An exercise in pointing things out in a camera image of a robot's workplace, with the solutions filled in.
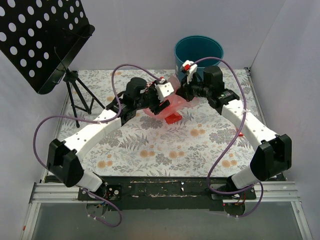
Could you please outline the red plastic trash bag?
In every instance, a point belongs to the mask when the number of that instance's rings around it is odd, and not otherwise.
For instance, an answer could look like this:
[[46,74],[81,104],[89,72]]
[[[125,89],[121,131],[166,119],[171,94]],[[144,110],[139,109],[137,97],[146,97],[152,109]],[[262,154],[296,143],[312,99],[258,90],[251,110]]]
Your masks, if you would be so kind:
[[162,112],[157,115],[154,115],[149,108],[143,109],[143,112],[149,117],[165,120],[168,125],[176,123],[182,119],[182,115],[178,111],[183,108],[193,108],[197,106],[200,100],[197,97],[194,97],[191,101],[187,102],[184,98],[179,95],[172,94],[166,98],[169,100],[170,105],[166,107]]

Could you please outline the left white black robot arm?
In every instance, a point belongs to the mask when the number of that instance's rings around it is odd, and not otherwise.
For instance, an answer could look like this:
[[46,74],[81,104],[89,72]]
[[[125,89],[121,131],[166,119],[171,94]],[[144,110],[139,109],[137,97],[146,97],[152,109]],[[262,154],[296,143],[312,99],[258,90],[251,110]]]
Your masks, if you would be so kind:
[[134,118],[138,110],[149,109],[158,115],[170,105],[168,96],[174,92],[172,84],[164,78],[152,83],[139,77],[132,78],[125,91],[102,111],[93,124],[62,141],[54,139],[50,143],[48,170],[66,187],[86,188],[95,200],[103,199],[107,191],[102,178],[83,169],[80,161],[99,141]]

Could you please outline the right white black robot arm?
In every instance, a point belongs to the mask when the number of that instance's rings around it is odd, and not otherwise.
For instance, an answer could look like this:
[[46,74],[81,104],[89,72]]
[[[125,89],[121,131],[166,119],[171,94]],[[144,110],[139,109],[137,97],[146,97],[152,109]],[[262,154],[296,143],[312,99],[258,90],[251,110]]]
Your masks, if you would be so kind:
[[266,181],[292,166],[292,140],[267,128],[252,113],[246,111],[240,97],[225,88],[222,70],[208,66],[203,76],[197,73],[197,65],[186,63],[180,70],[184,73],[176,94],[190,102],[195,97],[205,98],[221,116],[229,120],[249,141],[255,153],[249,166],[229,176],[224,187],[215,190],[237,199],[250,185]]

